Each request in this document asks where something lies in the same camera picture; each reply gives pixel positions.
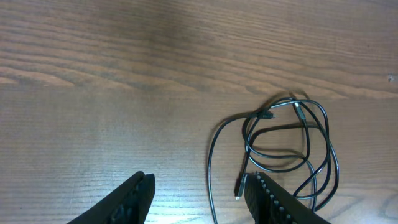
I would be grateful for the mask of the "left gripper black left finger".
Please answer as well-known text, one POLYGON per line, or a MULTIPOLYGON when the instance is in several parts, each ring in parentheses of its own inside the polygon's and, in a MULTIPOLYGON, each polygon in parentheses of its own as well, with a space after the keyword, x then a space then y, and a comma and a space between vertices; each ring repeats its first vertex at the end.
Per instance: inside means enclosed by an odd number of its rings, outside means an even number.
POLYGON ((69 224, 143 224, 155 194, 155 175, 136 172, 69 224))

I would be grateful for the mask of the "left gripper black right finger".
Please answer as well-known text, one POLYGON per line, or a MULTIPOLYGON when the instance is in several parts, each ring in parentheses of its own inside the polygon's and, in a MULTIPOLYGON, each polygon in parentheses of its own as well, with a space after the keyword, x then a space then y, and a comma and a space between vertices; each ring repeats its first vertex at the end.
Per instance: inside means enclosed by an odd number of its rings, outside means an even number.
POLYGON ((246 175, 244 198, 256 224, 329 224, 268 175, 246 175))

